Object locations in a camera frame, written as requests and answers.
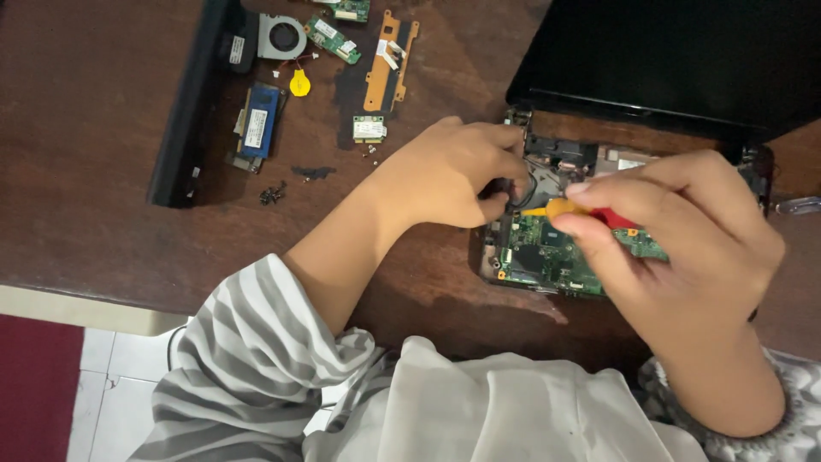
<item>screwdriver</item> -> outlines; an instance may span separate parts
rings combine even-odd
[[[593,218],[606,224],[610,229],[628,228],[636,229],[639,226],[632,221],[620,216],[610,208],[589,209],[584,206],[576,204],[570,199],[558,197],[552,199],[545,207],[538,209],[523,210],[520,212],[523,216],[546,216],[553,221],[554,218],[561,214],[572,213],[577,215],[589,215]]]

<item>white tile floor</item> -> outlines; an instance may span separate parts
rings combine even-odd
[[[145,440],[153,425],[151,391],[167,371],[170,336],[85,329],[67,462],[122,462]],[[324,389],[323,405],[336,403],[346,390]],[[305,434],[324,429],[330,415],[318,411]]]

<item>person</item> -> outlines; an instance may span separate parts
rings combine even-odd
[[[762,349],[747,322],[784,242],[715,152],[566,190],[644,225],[669,263],[635,259],[596,219],[553,221],[655,354],[640,376],[644,410],[613,370],[512,353],[452,363],[424,338],[385,352],[344,330],[408,228],[473,228],[503,213],[507,193],[477,193],[509,178],[521,194],[522,145],[517,127],[444,118],[285,255],[224,280],[158,383],[155,427],[131,460],[821,460],[821,367]],[[811,378],[792,379],[790,364]],[[304,437],[321,389],[345,381],[326,430]]]

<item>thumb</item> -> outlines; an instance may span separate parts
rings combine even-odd
[[[607,225],[593,217],[571,213],[559,215],[551,224],[573,237],[611,298],[626,290],[637,289],[639,281],[633,271],[633,256],[626,252]]]
[[[495,192],[491,197],[479,201],[479,209],[482,211],[484,223],[489,223],[505,213],[505,205],[510,197],[506,192]]]

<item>blue ram stick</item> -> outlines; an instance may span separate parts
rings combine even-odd
[[[257,82],[250,88],[245,102],[245,121],[237,151],[239,154],[268,157],[279,98],[279,89],[275,86]]]

